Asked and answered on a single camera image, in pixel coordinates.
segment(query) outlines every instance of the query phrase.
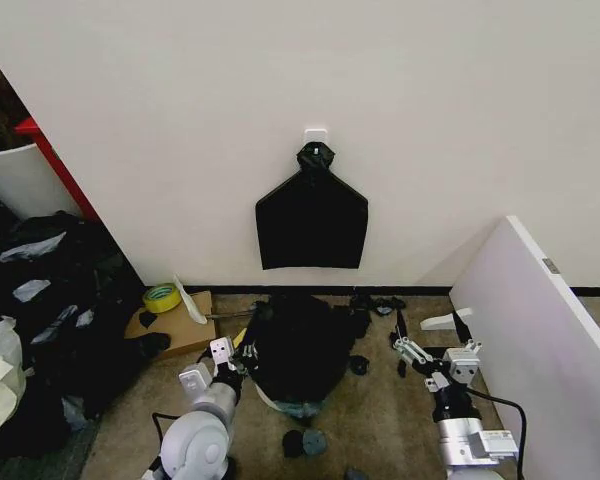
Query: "clothing pile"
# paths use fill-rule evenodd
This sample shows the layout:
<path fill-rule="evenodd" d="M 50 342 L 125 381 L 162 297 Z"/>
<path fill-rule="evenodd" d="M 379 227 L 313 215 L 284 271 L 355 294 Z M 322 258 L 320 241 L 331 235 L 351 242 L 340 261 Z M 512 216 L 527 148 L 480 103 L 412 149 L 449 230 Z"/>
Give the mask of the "clothing pile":
<path fill-rule="evenodd" d="M 356 337 L 366 332 L 359 317 L 348 306 L 330 307 L 309 295 L 274 295 L 257 302 L 233 359 L 278 409 L 310 418 L 345 374 Z"/>
<path fill-rule="evenodd" d="M 15 320 L 27 372 L 1 455 L 61 445 L 168 347 L 162 336 L 123 338 L 143 290 L 102 224 L 58 212 L 1 232 L 0 322 Z"/>

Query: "yellow tape roll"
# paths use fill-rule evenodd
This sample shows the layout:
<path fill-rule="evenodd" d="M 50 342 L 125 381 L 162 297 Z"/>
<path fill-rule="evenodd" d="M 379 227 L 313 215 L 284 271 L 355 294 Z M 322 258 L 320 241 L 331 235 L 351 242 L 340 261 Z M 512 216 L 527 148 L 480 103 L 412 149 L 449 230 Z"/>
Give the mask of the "yellow tape roll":
<path fill-rule="evenodd" d="M 176 308 L 182 297 L 173 283 L 163 283 L 147 290 L 142 301 L 151 313 L 163 313 Z"/>

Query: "white panel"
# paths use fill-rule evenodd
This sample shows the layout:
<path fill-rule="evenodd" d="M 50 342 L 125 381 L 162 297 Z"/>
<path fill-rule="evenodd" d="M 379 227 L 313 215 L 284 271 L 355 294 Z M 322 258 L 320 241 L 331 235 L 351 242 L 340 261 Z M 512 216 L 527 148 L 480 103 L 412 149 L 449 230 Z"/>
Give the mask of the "white panel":
<path fill-rule="evenodd" d="M 529 418 L 525 475 L 600 480 L 600 329 L 516 217 L 491 234 L 451 290 L 471 308 L 491 394 Z M 515 409 L 498 406 L 519 438 Z"/>
<path fill-rule="evenodd" d="M 0 1 L 0 67 L 148 283 L 451 285 L 515 211 L 600 285 L 600 0 Z M 361 267 L 263 271 L 316 126 Z"/>
<path fill-rule="evenodd" d="M 58 210 L 82 215 L 35 144 L 0 152 L 0 200 L 22 219 Z"/>

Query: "white wall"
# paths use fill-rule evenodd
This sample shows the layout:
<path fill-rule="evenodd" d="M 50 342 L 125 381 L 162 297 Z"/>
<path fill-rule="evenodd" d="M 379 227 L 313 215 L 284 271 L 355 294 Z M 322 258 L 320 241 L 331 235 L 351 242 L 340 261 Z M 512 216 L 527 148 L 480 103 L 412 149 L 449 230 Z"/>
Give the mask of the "white wall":
<path fill-rule="evenodd" d="M 516 213 L 600 285 L 600 0 L 13 0 L 0 67 L 148 283 L 448 285 Z M 361 268 L 264 272 L 255 202 L 316 125 Z"/>

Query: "cloth on floor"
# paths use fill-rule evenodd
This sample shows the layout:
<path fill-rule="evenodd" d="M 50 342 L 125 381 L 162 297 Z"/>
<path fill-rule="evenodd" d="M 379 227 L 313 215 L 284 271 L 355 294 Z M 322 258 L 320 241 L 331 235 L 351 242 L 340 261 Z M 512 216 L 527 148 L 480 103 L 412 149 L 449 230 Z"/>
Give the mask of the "cloth on floor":
<path fill-rule="evenodd" d="M 327 451 L 327 437 L 320 430 L 305 430 L 302 434 L 302 449 L 309 456 Z"/>
<path fill-rule="evenodd" d="M 349 358 L 349 368 L 356 375 L 366 375 L 369 370 L 369 359 L 362 355 L 352 355 Z"/>
<path fill-rule="evenodd" d="M 272 401 L 318 406 L 344 375 L 354 342 L 348 307 L 272 296 L 258 303 L 234 359 Z"/>
<path fill-rule="evenodd" d="M 302 432 L 289 430 L 282 437 L 282 449 L 287 458 L 297 458 L 304 453 L 302 446 Z"/>

